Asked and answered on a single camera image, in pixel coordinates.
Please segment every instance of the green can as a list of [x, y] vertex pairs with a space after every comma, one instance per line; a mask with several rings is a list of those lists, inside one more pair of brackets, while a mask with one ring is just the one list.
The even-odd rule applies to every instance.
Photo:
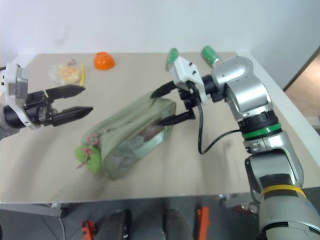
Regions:
[[205, 46], [201, 51], [201, 55], [205, 62], [212, 68], [214, 66], [214, 63], [220, 60], [220, 56], [210, 46]]
[[165, 70], [169, 71], [174, 65], [175, 60], [179, 57], [178, 49], [171, 48], [165, 63]]

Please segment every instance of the orange object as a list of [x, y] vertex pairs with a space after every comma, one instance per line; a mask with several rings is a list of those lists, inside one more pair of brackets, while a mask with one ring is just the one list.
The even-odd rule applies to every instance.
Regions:
[[96, 230], [96, 226], [93, 221], [83, 221], [81, 224], [81, 230], [83, 234], [82, 240], [94, 240], [94, 232]]
[[203, 206], [200, 209], [196, 210], [196, 214], [198, 217], [198, 239], [197, 240], [207, 240], [207, 231], [208, 227], [210, 225], [209, 221], [209, 208], [206, 206]]
[[115, 66], [113, 57], [105, 51], [98, 52], [94, 57], [94, 66], [99, 70], [112, 69]]

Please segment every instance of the table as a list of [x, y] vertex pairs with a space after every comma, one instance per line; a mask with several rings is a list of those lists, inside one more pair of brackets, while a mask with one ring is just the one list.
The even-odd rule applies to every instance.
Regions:
[[[31, 93], [56, 87], [48, 75], [52, 65], [70, 59], [84, 63], [86, 90], [76, 97], [57, 100], [53, 106], [59, 111], [73, 106], [94, 109], [72, 123], [37, 130], [24, 128], [19, 134], [1, 140], [0, 202], [70, 203], [248, 192], [244, 166], [248, 154], [241, 134], [223, 138], [201, 156], [197, 150], [198, 119], [174, 126], [171, 136], [122, 179], [111, 181], [103, 173], [94, 175], [85, 167], [76, 169], [79, 162], [74, 150], [88, 129], [171, 80], [165, 71], [165, 53], [112, 55], [116, 66], [108, 71], [94, 68], [91, 53], [39, 54], [27, 65]], [[199, 53], [181, 55], [196, 64], [201, 75], [210, 73], [210, 67]], [[220, 55], [228, 58], [235, 53]], [[304, 187], [319, 186], [320, 137], [260, 64], [247, 52], [239, 55], [252, 60], [255, 74], [274, 100], [275, 112], [304, 169]], [[185, 111], [177, 91], [166, 97], [177, 102], [177, 113]], [[223, 101], [209, 102], [204, 107], [203, 146], [237, 128], [229, 106]]]

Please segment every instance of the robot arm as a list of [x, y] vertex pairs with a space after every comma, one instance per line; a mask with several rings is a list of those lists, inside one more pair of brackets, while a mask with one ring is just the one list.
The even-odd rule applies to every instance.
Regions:
[[194, 119], [192, 108], [201, 108], [199, 105], [209, 99], [228, 103], [245, 149], [251, 154], [245, 160], [249, 185], [261, 194], [257, 239], [320, 239], [319, 214], [300, 189], [304, 183], [302, 166], [273, 111], [265, 86], [253, 73], [252, 62], [233, 57], [201, 77], [192, 62], [179, 56], [170, 72], [173, 81], [151, 97], [160, 97], [177, 87], [189, 112], [183, 117], [170, 116], [160, 125]]
[[0, 101], [0, 140], [16, 134], [21, 128], [37, 129], [40, 125], [58, 126], [89, 114], [92, 107], [72, 107], [62, 112], [52, 108], [56, 99], [78, 95], [82, 86], [64, 85], [28, 94], [26, 70], [17, 64], [7, 64], [1, 81], [5, 88], [5, 103]]

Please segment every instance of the white wall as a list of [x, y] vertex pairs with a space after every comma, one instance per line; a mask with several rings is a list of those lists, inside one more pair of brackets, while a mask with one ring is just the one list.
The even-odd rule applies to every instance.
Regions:
[[1, 0], [1, 59], [209, 44], [252, 51], [283, 87], [320, 43], [319, 8], [318, 0]]

